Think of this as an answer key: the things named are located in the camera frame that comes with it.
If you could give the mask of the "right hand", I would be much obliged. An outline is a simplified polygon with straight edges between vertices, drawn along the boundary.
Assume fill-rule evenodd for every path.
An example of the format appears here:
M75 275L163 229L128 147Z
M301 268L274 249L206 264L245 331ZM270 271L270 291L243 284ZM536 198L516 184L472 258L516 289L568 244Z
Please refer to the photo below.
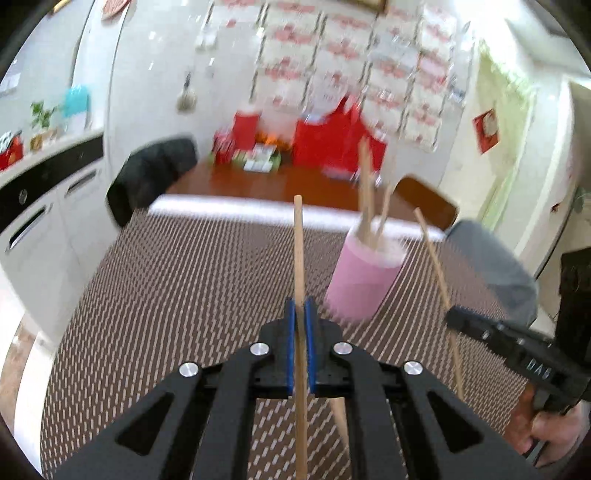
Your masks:
M589 431L590 404L579 402L565 415L535 412L535 387L527 384L513 409L504 431L504 439L519 453L527 453L536 441L546 443L535 466L556 467L569 459Z

